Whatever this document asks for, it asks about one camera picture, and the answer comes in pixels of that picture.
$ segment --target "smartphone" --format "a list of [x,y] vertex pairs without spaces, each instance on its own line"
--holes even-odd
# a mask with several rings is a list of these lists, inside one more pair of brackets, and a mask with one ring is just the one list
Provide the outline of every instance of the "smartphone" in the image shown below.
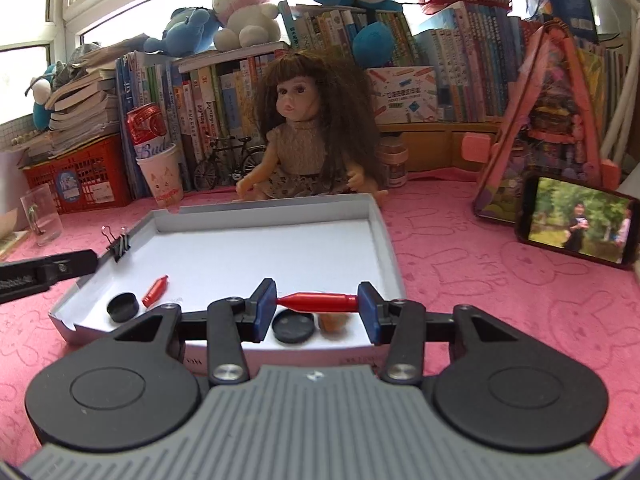
[[583,182],[544,174],[524,177],[518,240],[614,267],[636,260],[640,202]]

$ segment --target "pink tablecloth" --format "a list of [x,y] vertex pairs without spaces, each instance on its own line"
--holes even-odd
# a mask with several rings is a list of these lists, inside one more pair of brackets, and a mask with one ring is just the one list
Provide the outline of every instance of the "pink tablecloth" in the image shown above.
[[[508,227],[474,218],[474,184],[410,182],[383,214],[408,296],[429,310],[472,303],[596,370],[610,393],[594,448],[613,465],[640,454],[640,291],[631,272],[542,251],[514,241]],[[230,194],[187,197],[183,205],[225,202]],[[44,249],[31,241],[13,259],[91,248],[102,253],[100,227],[136,224],[154,204],[63,216],[65,233]],[[69,283],[0,305],[0,458],[21,463],[38,449],[24,412],[30,379],[68,351],[47,312]],[[440,370],[446,346],[433,344],[427,369]]]

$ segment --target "red marker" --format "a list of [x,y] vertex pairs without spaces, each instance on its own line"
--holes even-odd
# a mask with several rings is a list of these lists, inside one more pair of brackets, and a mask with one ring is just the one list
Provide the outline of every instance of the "red marker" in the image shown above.
[[158,278],[151,288],[146,292],[145,297],[142,298],[142,304],[149,308],[156,301],[162,298],[162,295],[166,292],[166,288],[169,286],[169,277],[164,275],[162,278]]
[[358,297],[325,292],[296,292],[278,299],[278,304],[296,312],[357,312]]

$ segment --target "white plush toy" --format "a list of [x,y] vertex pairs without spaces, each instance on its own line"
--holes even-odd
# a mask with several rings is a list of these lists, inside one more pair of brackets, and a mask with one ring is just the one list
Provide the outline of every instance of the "white plush toy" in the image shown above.
[[275,21],[278,6],[269,0],[213,0],[213,9],[224,28],[213,36],[216,49],[226,52],[236,48],[270,43],[280,39]]

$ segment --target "phone screen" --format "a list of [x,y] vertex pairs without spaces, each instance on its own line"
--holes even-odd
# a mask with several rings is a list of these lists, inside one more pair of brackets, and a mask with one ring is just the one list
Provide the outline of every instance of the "phone screen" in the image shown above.
[[541,176],[528,239],[621,264],[637,206],[636,200]]

